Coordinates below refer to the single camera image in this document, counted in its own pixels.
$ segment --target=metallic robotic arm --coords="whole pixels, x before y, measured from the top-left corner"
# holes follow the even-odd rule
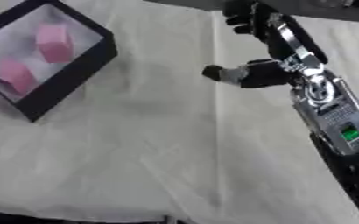
[[[264,42],[271,59],[237,69],[208,66],[203,74],[242,88],[290,84],[293,107],[314,145],[359,208],[359,101],[348,84],[326,69],[324,52],[292,17],[246,0],[228,2],[224,13],[235,32]]]

